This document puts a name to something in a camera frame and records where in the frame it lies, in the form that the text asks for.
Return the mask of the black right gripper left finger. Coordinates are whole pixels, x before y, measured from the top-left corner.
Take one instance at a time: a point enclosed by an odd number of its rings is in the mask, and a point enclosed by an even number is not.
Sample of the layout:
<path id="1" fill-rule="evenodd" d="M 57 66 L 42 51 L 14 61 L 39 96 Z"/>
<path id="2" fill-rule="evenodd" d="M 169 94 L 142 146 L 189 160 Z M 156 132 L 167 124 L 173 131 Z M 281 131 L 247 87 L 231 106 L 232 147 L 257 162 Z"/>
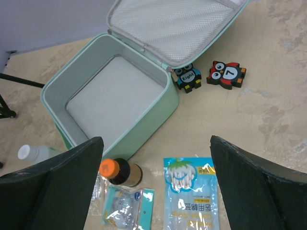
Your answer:
<path id="1" fill-rule="evenodd" d="M 2 230 L 82 230 L 104 149 L 94 137 L 0 178 Z"/>

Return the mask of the mint green medicine case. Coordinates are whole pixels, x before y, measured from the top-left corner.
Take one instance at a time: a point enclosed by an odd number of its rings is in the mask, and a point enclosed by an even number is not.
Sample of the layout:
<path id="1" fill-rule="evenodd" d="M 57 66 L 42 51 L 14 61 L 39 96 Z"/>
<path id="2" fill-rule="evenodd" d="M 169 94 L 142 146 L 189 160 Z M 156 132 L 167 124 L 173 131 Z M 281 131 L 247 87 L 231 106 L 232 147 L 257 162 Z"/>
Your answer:
<path id="1" fill-rule="evenodd" d="M 118 0 L 108 32 L 83 47 L 44 86 L 41 101 L 67 148 L 93 138 L 104 158 L 130 158 L 179 103 L 182 68 L 201 56 L 246 0 Z"/>

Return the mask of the white plastic bottle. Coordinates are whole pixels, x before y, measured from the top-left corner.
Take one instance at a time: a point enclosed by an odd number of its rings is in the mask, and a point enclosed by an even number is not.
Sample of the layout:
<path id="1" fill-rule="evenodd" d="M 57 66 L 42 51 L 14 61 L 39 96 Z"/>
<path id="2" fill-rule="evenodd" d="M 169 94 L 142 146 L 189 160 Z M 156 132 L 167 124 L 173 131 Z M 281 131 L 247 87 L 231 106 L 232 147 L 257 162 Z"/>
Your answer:
<path id="1" fill-rule="evenodd" d="M 43 146 L 23 145 L 20 147 L 18 151 L 18 158 L 20 160 L 29 161 L 32 164 L 37 164 L 42 161 L 48 160 L 52 157 L 55 157 L 61 153 L 62 151 L 48 147 L 46 145 Z"/>

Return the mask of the blue cotton swab bag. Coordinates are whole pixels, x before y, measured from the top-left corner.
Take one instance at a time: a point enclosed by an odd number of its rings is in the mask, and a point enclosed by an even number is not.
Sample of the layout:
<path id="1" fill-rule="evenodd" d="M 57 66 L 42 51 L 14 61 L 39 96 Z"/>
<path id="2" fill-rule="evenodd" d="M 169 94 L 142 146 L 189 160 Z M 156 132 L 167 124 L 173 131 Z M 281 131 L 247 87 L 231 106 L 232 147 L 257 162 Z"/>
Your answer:
<path id="1" fill-rule="evenodd" d="M 165 230 L 217 230 L 218 190 L 210 157 L 164 159 Z"/>

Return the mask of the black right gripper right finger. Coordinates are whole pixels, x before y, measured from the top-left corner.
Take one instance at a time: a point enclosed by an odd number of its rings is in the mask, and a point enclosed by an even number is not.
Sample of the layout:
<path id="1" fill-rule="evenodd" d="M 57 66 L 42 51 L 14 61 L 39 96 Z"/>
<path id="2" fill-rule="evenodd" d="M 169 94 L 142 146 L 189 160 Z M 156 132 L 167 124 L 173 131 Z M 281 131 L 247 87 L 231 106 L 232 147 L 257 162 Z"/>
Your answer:
<path id="1" fill-rule="evenodd" d="M 305 230 L 307 175 L 211 137 L 211 156 L 233 230 Z"/>

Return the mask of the brown bottle orange cap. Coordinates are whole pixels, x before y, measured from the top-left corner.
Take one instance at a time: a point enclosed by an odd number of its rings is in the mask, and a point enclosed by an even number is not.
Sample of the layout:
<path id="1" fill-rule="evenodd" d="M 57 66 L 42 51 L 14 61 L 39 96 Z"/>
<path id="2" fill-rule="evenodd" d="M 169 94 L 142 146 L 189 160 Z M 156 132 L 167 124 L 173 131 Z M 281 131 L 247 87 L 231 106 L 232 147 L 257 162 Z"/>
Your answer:
<path id="1" fill-rule="evenodd" d="M 99 166 L 99 174 L 113 185 L 137 186 L 143 177 L 142 169 L 123 158 L 104 159 Z"/>

